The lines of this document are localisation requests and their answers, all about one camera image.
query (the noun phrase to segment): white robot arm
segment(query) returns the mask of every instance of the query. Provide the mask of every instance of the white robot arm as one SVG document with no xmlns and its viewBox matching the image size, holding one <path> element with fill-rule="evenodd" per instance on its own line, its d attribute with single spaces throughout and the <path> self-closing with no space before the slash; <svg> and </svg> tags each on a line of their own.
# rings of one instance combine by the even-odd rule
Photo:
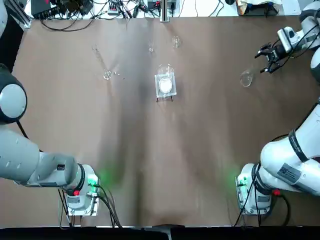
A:
<svg viewBox="0 0 320 240">
<path fill-rule="evenodd" d="M 308 49 L 316 50 L 310 67 L 312 75 L 320 83 L 320 1 L 307 5 L 299 20 L 302 30 L 295 32 L 289 26 L 280 29 L 277 31 L 278 41 L 263 45 L 254 58 L 266 56 L 268 66 L 260 73 L 273 73 L 283 67 L 289 58 L 295 58 Z"/>
<path fill-rule="evenodd" d="M 263 147 L 259 164 L 243 167 L 235 180 L 243 213 L 257 215 L 258 208 L 261 215 L 266 214 L 273 189 L 320 196 L 320 163 L 314 160 L 320 156 L 319 143 L 320 98 L 301 126 Z"/>
<path fill-rule="evenodd" d="M 22 84 L 0 64 L 0 178 L 19 185 L 61 188 L 72 215 L 96 215 L 99 179 L 89 165 L 72 156 L 47 153 L 29 139 L 6 127 L 24 115 L 27 95 Z"/>
</svg>

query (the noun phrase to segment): wire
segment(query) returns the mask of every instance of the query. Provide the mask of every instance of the wire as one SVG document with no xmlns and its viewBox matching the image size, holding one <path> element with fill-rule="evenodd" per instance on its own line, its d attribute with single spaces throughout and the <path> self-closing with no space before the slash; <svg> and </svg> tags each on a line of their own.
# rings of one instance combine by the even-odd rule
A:
<svg viewBox="0 0 320 240">
<path fill-rule="evenodd" d="M 217 6 L 215 7 L 215 9 L 213 10 L 213 12 L 212 12 L 208 17 L 211 17 L 211 15 L 215 13 L 215 11 L 216 11 L 217 8 L 219 7 L 219 4 L 220 4 L 220 3 L 222 3 L 221 0 L 219 0 Z"/>
<path fill-rule="evenodd" d="M 260 227 L 260 225 L 261 225 L 261 215 L 260 215 L 260 210 L 258 209 L 257 188 L 256 187 L 254 188 L 254 200 L 255 200 L 256 213 L 257 213 L 257 217 L 258 217 L 258 227 Z"/>
<path fill-rule="evenodd" d="M 29 139 L 28 135 L 26 134 L 24 128 L 22 127 L 21 125 L 21 122 L 19 120 L 16 121 L 16 124 L 18 125 L 22 135 L 26 138 L 26 139 Z"/>
<path fill-rule="evenodd" d="M 196 16 L 198 17 L 197 0 L 194 0 L 194 7 L 195 7 L 195 11 L 196 11 Z"/>
<path fill-rule="evenodd" d="M 182 7 L 181 7 L 181 11 L 180 11 L 180 13 L 179 13 L 178 18 L 180 18 L 180 15 L 181 15 L 181 13 L 182 13 L 182 9 L 184 9 L 185 1 L 186 1 L 186 0 L 183 0 Z"/>
<path fill-rule="evenodd" d="M 44 25 L 46 28 L 52 30 L 52 31 L 61 31 L 61 32 L 67 32 L 67 29 L 68 28 L 71 28 L 75 23 L 76 21 L 78 20 L 78 17 L 79 17 L 79 14 L 77 15 L 76 19 L 73 21 L 73 23 L 71 23 L 69 26 L 67 27 L 64 27 L 64 28 L 54 28 L 54 27 L 50 27 L 50 26 L 47 26 L 45 23 L 44 23 L 44 20 L 41 19 L 40 22 L 42 25 Z"/>
<path fill-rule="evenodd" d="M 110 204 L 109 202 L 107 202 L 102 196 L 97 196 L 97 198 L 99 198 L 108 208 L 109 212 L 110 212 L 110 218 L 111 218 L 111 224 L 113 223 L 112 218 L 114 219 L 114 222 L 118 225 L 119 228 L 122 228 L 121 224 L 116 220 L 115 215 L 113 213 L 113 211 L 110 208 Z"/>
<path fill-rule="evenodd" d="M 277 42 L 279 42 L 280 39 L 278 39 L 277 41 L 275 41 L 273 44 L 272 44 L 272 48 L 277 44 Z"/>
<path fill-rule="evenodd" d="M 278 196 L 279 198 L 282 198 L 283 200 L 284 200 L 284 202 L 285 202 L 285 204 L 286 204 L 286 216 L 285 216 L 285 219 L 284 219 L 284 221 L 283 221 L 283 223 L 281 224 L 281 226 L 287 226 L 288 225 L 288 223 L 289 223 L 289 221 L 290 221 L 290 218 L 291 218 L 291 205 L 290 205 L 290 203 L 289 203 L 289 201 L 288 201 L 288 199 L 286 198 L 286 196 L 284 196 L 284 195 L 279 195 Z"/>
<path fill-rule="evenodd" d="M 100 185 L 99 185 L 98 187 L 102 189 L 102 191 L 103 191 L 106 199 L 107 199 L 108 202 L 109 202 L 110 199 L 109 199 L 106 191 L 104 190 L 104 188 L 103 188 L 102 186 L 100 186 Z M 119 226 L 119 225 L 120 225 L 120 221 L 119 221 L 119 217 L 118 217 L 118 214 L 117 214 L 117 211 L 116 211 L 115 199 L 114 199 L 114 196 L 112 195 L 111 191 L 110 191 L 108 188 L 107 188 L 107 190 L 108 190 L 108 192 L 109 192 L 109 194 L 110 194 L 110 196 L 111 196 L 111 207 L 112 207 L 113 214 L 114 214 L 114 216 L 115 216 L 115 218 L 116 218 L 116 221 L 117 221 L 117 223 L 118 223 L 118 226 Z"/>
<path fill-rule="evenodd" d="M 74 22 L 73 22 L 70 26 L 65 27 L 65 28 L 61 28 L 61 29 L 50 27 L 50 26 L 46 25 L 43 20 L 41 20 L 40 22 L 41 22 L 41 24 L 44 25 L 46 28 L 48 28 L 48 29 L 50 29 L 50 30 L 53 30 L 53 31 L 61 31 L 61 32 L 76 32 L 76 31 L 80 31 L 80 30 L 86 29 L 87 27 L 89 27 L 89 26 L 92 24 L 92 22 L 95 20 L 95 18 L 103 11 L 103 9 L 105 8 L 105 6 L 107 5 L 108 2 L 109 2 L 109 1 L 106 1 L 106 2 L 104 3 L 103 7 L 100 9 L 100 11 L 97 13 L 97 15 L 92 16 L 92 17 L 91 17 L 92 20 L 91 20 L 86 26 L 81 27 L 81 28 L 68 30 L 68 28 L 70 28 L 70 27 L 71 27 L 73 24 L 75 24 L 76 21 L 78 20 L 78 18 L 79 18 L 79 13 L 78 13 L 78 15 L 77 15 L 76 20 L 74 20 Z"/>
<path fill-rule="evenodd" d="M 225 7 L 224 3 L 221 0 L 219 0 L 219 2 L 222 3 L 222 8 L 219 9 L 218 13 L 216 14 L 216 17 L 218 17 L 220 11 Z"/>
<path fill-rule="evenodd" d="M 294 51 L 296 50 L 296 48 L 299 46 L 299 44 L 301 43 L 301 41 L 306 37 L 306 35 L 308 35 L 313 29 L 315 29 L 318 25 L 314 25 L 309 31 L 306 32 L 305 35 L 302 36 L 302 38 L 300 39 L 300 41 L 297 43 L 297 45 L 295 45 L 295 47 L 291 50 L 291 52 L 289 53 L 287 59 L 283 62 L 283 64 L 280 66 L 280 68 L 282 68 L 291 58 L 291 55 L 294 53 Z"/>
<path fill-rule="evenodd" d="M 250 185 L 250 187 L 249 187 L 248 195 L 247 195 L 247 197 L 246 197 L 246 200 L 245 200 L 245 202 L 244 202 L 244 205 L 243 205 L 243 207 L 241 208 L 241 211 L 240 211 L 240 213 L 239 213 L 239 215 L 238 215 L 238 217 L 237 217 L 237 219 L 236 219 L 235 224 L 233 225 L 233 227 L 235 227 L 235 226 L 238 224 L 239 219 L 240 219 L 240 216 L 242 215 L 242 213 L 243 213 L 243 211 L 244 211 L 244 209 L 245 209 L 245 206 L 246 206 L 247 201 L 248 201 L 248 199 L 249 199 L 249 195 L 250 195 L 250 192 L 251 192 L 251 188 L 252 188 L 252 186 L 254 185 L 254 181 L 256 180 L 256 176 L 257 176 L 257 175 L 255 174 L 255 175 L 254 175 L 254 178 L 253 178 L 253 180 L 252 180 L 252 183 L 251 183 L 251 185 Z"/>
<path fill-rule="evenodd" d="M 306 50 L 304 50 L 302 53 L 300 53 L 299 55 L 297 56 L 293 56 L 294 59 L 300 57 L 301 55 L 303 55 L 307 50 L 310 49 L 310 47 L 312 46 L 312 44 L 314 44 L 314 42 L 317 40 L 318 36 L 320 35 L 320 31 L 318 32 L 318 34 L 315 36 L 315 39 L 311 42 L 311 44 L 307 47 Z"/>
</svg>

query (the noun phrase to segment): black cable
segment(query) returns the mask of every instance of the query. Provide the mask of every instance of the black cable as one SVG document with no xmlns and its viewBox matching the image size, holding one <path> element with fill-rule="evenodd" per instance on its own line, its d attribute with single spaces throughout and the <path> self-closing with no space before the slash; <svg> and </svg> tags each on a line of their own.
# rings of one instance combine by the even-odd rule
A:
<svg viewBox="0 0 320 240">
<path fill-rule="evenodd" d="M 272 44 L 272 48 L 277 44 L 277 42 L 279 42 L 280 39 L 278 39 L 277 41 L 275 41 L 273 44 Z"/>
<path fill-rule="evenodd" d="M 270 142 L 274 142 L 275 140 L 278 140 L 278 139 L 284 138 L 284 137 L 286 137 L 286 136 L 288 136 L 288 134 L 282 134 L 282 135 L 280 135 L 280 136 L 275 137 L 275 138 L 274 138 L 274 139 L 272 139 Z"/>
<path fill-rule="evenodd" d="M 99 198 L 108 208 L 109 213 L 110 213 L 110 217 L 112 217 L 114 219 L 114 221 L 116 222 L 116 224 L 118 225 L 119 228 L 122 228 L 122 226 L 120 225 L 119 222 L 117 222 L 115 215 L 113 213 L 113 211 L 111 210 L 110 204 L 102 197 L 102 196 L 97 196 L 97 198 Z"/>
<path fill-rule="evenodd" d="M 301 55 L 303 55 L 307 50 L 310 49 L 310 47 L 312 46 L 312 44 L 314 44 L 314 42 L 317 40 L 317 37 L 320 35 L 320 31 L 318 32 L 318 34 L 315 36 L 315 39 L 311 42 L 311 44 L 307 47 L 306 50 L 304 50 L 302 53 L 300 53 L 299 55 L 293 56 L 294 59 L 300 57 Z"/>
<path fill-rule="evenodd" d="M 67 29 L 68 29 L 68 28 L 71 28 L 71 27 L 76 23 L 76 21 L 78 20 L 78 17 L 79 17 L 79 13 L 78 13 L 76 19 L 75 19 L 69 26 L 64 27 L 64 28 L 54 28 L 54 27 L 47 26 L 47 25 L 44 23 L 44 20 L 43 20 L 43 19 L 41 19 L 40 22 L 41 22 L 42 25 L 44 25 L 46 28 L 48 28 L 48 29 L 50 29 L 50 30 L 52 30 L 52 31 L 68 32 Z"/>
<path fill-rule="evenodd" d="M 257 217 L 258 217 L 258 227 L 260 227 L 260 225 L 261 225 L 261 215 L 260 215 L 260 210 L 258 209 L 257 188 L 256 187 L 254 188 L 254 200 L 255 200 L 256 213 L 257 213 Z"/>
<path fill-rule="evenodd" d="M 291 52 L 289 53 L 287 59 L 283 62 L 283 64 L 280 66 L 280 68 L 282 68 L 291 58 L 291 55 L 294 53 L 294 51 L 296 50 L 296 48 L 299 46 L 299 44 L 301 43 L 301 41 L 306 37 L 306 35 L 308 35 L 313 29 L 315 29 L 318 25 L 314 25 L 314 27 L 312 27 L 305 35 L 302 36 L 302 38 L 299 40 L 299 42 L 297 43 L 297 45 L 295 45 L 295 47 L 293 49 L 291 49 Z"/>
<path fill-rule="evenodd" d="M 103 191 L 103 193 L 104 193 L 104 195 L 105 195 L 105 197 L 107 199 L 107 202 L 109 203 L 110 200 L 109 200 L 109 197 L 108 197 L 106 191 L 104 190 L 104 188 L 102 186 L 100 186 L 100 185 L 98 185 L 98 187 L 100 189 L 102 189 L 102 191 Z M 117 214 L 117 211 L 116 211 L 116 204 L 115 204 L 114 196 L 112 195 L 111 191 L 108 188 L 107 188 L 107 190 L 108 190 L 108 192 L 110 193 L 110 196 L 111 196 L 111 207 L 112 207 L 112 210 L 113 210 L 114 218 L 115 218 L 118 226 L 121 226 L 120 221 L 119 221 L 119 217 L 118 217 L 118 214 Z"/>
<path fill-rule="evenodd" d="M 239 213 L 239 215 L 238 215 L 238 217 L 237 217 L 237 219 L 236 219 L 235 224 L 233 225 L 233 227 L 235 227 L 235 226 L 238 224 L 239 219 L 240 219 L 240 217 L 241 217 L 241 215 L 242 215 L 242 213 L 243 213 L 243 211 L 244 211 L 244 209 L 245 209 L 245 206 L 246 206 L 247 201 L 248 201 L 248 199 L 249 199 L 249 195 L 250 195 L 250 192 L 251 192 L 251 188 L 252 188 L 252 186 L 254 185 L 254 181 L 256 180 L 256 176 L 257 176 L 257 175 L 255 174 L 255 175 L 254 175 L 254 178 L 253 178 L 253 180 L 252 180 L 252 183 L 251 183 L 251 185 L 250 185 L 250 187 L 249 187 L 248 195 L 247 195 L 247 197 L 246 197 L 246 200 L 245 200 L 245 202 L 244 202 L 244 205 L 243 205 L 243 207 L 241 208 L 241 211 L 240 211 L 240 213 Z"/>
<path fill-rule="evenodd" d="M 216 17 L 218 17 L 220 11 L 225 7 L 224 3 L 221 0 L 219 0 L 219 2 L 222 3 L 222 8 L 219 9 L 218 13 L 216 14 Z"/>
<path fill-rule="evenodd" d="M 58 28 L 53 28 L 53 27 L 50 27 L 50 26 L 47 26 L 43 20 L 41 20 L 41 24 L 44 25 L 46 28 L 50 29 L 50 30 L 53 30 L 53 31 L 61 31 L 61 32 L 76 32 L 76 31 L 80 31 L 80 30 L 83 30 L 83 29 L 86 29 L 87 27 L 89 27 L 91 25 L 91 23 L 95 20 L 95 18 L 102 12 L 102 10 L 105 8 L 105 6 L 107 5 L 109 1 L 105 2 L 103 7 L 100 9 L 100 11 L 97 13 L 97 15 L 93 16 L 92 17 L 92 20 L 84 27 L 81 27 L 81 28 L 77 28 L 77 29 L 71 29 L 71 30 L 68 30 L 68 28 L 70 28 L 78 19 L 79 17 L 79 13 L 77 15 L 77 18 L 76 20 L 68 27 L 65 27 L 65 28 L 61 28 L 61 29 L 58 29 Z"/>
<path fill-rule="evenodd" d="M 29 139 L 28 135 L 26 134 L 24 128 L 22 127 L 21 125 L 21 122 L 19 120 L 16 121 L 16 124 L 18 125 L 22 135 L 26 138 L 26 139 Z"/>
<path fill-rule="evenodd" d="M 197 0 L 194 0 L 194 7 L 195 7 L 196 16 L 198 17 Z"/>
<path fill-rule="evenodd" d="M 215 11 L 217 10 L 217 8 L 219 7 L 219 4 L 221 3 L 221 0 L 219 0 L 217 6 L 215 7 L 215 9 L 213 10 L 213 12 L 208 16 L 208 17 L 211 17 L 212 14 L 215 13 Z"/>
<path fill-rule="evenodd" d="M 181 15 L 181 13 L 182 13 L 182 9 L 184 9 L 185 1 L 186 1 L 186 0 L 183 0 L 182 7 L 181 7 L 181 11 L 180 11 L 180 13 L 179 13 L 178 18 L 180 18 L 180 15 Z"/>
<path fill-rule="evenodd" d="M 285 219 L 284 219 L 284 222 L 282 223 L 281 226 L 287 226 L 289 221 L 290 221 L 290 218 L 291 218 L 291 205 L 288 201 L 288 199 L 284 196 L 284 195 L 279 195 L 278 196 L 279 198 L 282 198 L 286 204 L 286 209 L 287 209 L 287 212 L 286 212 L 286 216 L 285 216 Z"/>
<path fill-rule="evenodd" d="M 65 214 L 67 215 L 68 209 L 66 209 L 66 207 L 65 207 L 65 202 L 64 202 L 64 200 L 62 199 L 61 192 L 60 192 L 59 189 L 58 189 L 58 193 L 59 193 L 60 200 L 61 200 L 61 203 L 62 203 L 62 208 L 64 209 L 64 212 L 65 212 Z"/>
</svg>

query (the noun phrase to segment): tabletop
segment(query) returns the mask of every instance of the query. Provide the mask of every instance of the tabletop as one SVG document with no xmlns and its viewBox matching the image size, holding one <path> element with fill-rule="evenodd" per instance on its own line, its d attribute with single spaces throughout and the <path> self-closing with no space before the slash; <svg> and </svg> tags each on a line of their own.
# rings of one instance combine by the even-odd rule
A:
<svg viewBox="0 0 320 240">
<path fill-rule="evenodd" d="M 250 87 L 240 84 L 245 69 L 266 65 L 264 58 L 254 60 L 260 46 L 274 42 L 278 29 L 299 25 L 288 16 L 174 18 L 165 24 L 145 18 L 95 20 L 81 31 L 55 32 L 35 21 L 13 69 L 28 96 L 21 123 L 43 151 L 90 164 L 113 192 L 124 226 L 231 225 L 239 213 L 235 176 L 244 164 L 259 161 L 271 139 L 298 126 L 320 94 L 310 73 L 311 51 L 274 74 L 256 75 Z M 181 39 L 178 48 L 173 36 Z M 156 102 L 154 75 L 167 63 L 177 95 Z M 0 189 L 6 191 L 0 194 L 0 215 L 6 216 L 0 226 L 58 225 L 56 189 L 4 179 Z M 319 225 L 318 198 L 285 194 L 290 225 Z M 263 224 L 281 224 L 286 208 L 278 202 Z M 246 223 L 256 225 L 256 217 Z M 82 225 L 109 226 L 105 206 Z"/>
</svg>

